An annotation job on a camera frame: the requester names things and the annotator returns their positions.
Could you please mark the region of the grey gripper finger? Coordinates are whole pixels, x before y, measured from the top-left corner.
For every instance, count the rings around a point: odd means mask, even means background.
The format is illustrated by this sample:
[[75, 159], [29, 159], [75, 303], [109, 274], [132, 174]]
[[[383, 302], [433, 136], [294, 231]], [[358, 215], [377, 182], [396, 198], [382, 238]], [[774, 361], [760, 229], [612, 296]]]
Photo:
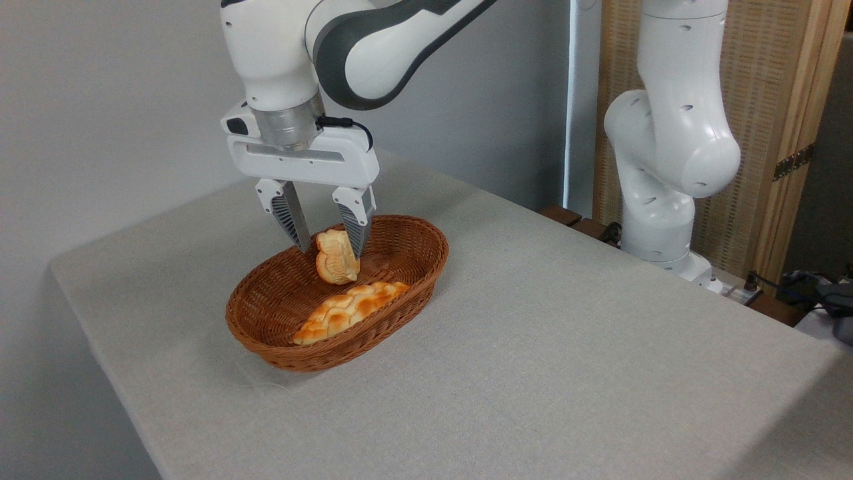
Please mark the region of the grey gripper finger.
[[260, 179], [255, 185], [262, 207], [275, 217], [287, 237], [295, 246], [306, 253], [312, 244], [301, 202], [295, 183], [276, 179]]
[[353, 254], [360, 259], [371, 238], [376, 210], [373, 188], [338, 187], [333, 191], [333, 201], [341, 213]]

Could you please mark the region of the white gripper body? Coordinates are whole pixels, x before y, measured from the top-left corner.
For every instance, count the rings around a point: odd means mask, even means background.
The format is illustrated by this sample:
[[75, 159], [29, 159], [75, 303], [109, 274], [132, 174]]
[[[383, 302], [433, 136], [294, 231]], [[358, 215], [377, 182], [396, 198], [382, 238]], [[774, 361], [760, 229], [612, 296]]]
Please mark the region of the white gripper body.
[[363, 131], [318, 127], [321, 100], [283, 111], [256, 111], [246, 101], [221, 119], [235, 166], [249, 177], [367, 188], [380, 173]]

